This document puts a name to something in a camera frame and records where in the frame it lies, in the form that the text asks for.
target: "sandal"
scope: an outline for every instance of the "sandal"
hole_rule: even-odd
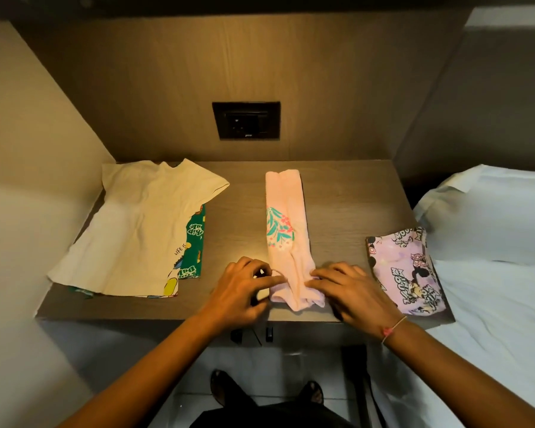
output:
[[[323,404],[323,389],[316,381],[308,381],[295,400]]]
[[[216,369],[210,376],[210,391],[214,399],[222,407],[256,407],[255,401],[250,398],[241,387],[228,375],[227,372]]]

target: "string bracelet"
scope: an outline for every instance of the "string bracelet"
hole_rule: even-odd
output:
[[[398,320],[398,323],[396,323],[395,325],[393,325],[393,327],[391,328],[384,328],[382,329],[382,334],[384,336],[384,338],[382,338],[382,341],[380,342],[381,344],[384,344],[385,343],[385,340],[386,338],[388,338],[390,336],[390,334],[394,331],[394,328],[397,327],[400,323],[402,323],[404,320],[406,320],[407,316],[404,316],[402,317],[400,320]]]

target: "bed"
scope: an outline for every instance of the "bed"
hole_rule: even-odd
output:
[[[479,165],[414,208],[456,323],[428,332],[535,406],[535,172]],[[389,428],[462,427],[381,345],[367,348]]]

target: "pink garment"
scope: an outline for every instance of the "pink garment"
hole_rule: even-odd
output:
[[[429,316],[446,309],[422,227],[367,237],[367,246],[372,272],[403,314]]]
[[[303,203],[300,172],[266,173],[267,253],[274,275],[283,275],[287,282],[271,288],[272,302],[286,302],[294,311],[312,304],[325,306],[325,296],[305,281],[313,279],[315,269],[309,248],[307,218]]]

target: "hand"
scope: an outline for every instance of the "hand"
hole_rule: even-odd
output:
[[[254,278],[260,270],[264,271],[264,276]],[[271,276],[268,263],[242,257],[238,262],[228,264],[199,316],[211,322],[216,333],[249,326],[269,307],[267,298],[252,306],[252,296],[259,290],[284,282],[286,279],[283,276]]]
[[[343,321],[378,339],[383,329],[391,328],[404,315],[398,310],[380,285],[359,266],[345,262],[315,269],[312,276],[321,278],[305,283],[328,297]]]

